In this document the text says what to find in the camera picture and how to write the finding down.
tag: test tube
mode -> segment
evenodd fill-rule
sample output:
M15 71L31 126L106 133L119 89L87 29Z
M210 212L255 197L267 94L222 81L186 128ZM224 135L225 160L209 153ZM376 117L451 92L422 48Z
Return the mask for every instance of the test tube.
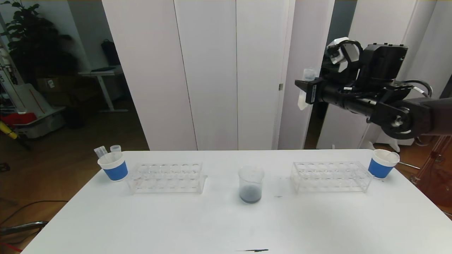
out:
M108 163L108 158L107 158L107 149L105 149L105 146L101 146L98 148L94 149L94 152L97 154L97 157L101 160L101 162L103 164L107 164Z
M113 145L110 147L110 152L112 152L112 160L117 161L121 158L122 152L121 152L121 146L120 145Z

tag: dark liquid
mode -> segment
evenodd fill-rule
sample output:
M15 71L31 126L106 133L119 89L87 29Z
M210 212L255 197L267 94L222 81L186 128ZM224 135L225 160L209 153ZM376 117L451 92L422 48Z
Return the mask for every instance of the dark liquid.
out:
M240 198L248 204L256 203L262 197L262 190L259 187L248 185L240 190Z

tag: black bag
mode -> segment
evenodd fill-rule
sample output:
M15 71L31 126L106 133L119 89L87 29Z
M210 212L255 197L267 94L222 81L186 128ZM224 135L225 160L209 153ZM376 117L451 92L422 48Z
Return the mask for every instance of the black bag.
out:
M104 40L101 44L102 50L104 51L105 56L107 57L108 65L121 65L119 61L118 53L116 52L116 47L114 46L114 42L109 40Z

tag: test tube rack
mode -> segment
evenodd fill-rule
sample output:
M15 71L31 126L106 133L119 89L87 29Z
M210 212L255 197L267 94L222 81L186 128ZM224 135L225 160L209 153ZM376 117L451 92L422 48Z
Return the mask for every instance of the test tube rack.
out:
M207 176L201 163L137 164L127 183L133 193L202 193Z
M294 162L291 181L298 192L366 192L373 176L358 161Z

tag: black mark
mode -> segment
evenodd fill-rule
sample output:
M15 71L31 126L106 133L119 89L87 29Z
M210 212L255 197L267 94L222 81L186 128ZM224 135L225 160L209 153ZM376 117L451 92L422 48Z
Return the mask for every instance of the black mark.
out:
M239 250L239 251L253 251L253 252L262 252L267 251L268 249L246 249L246 250Z

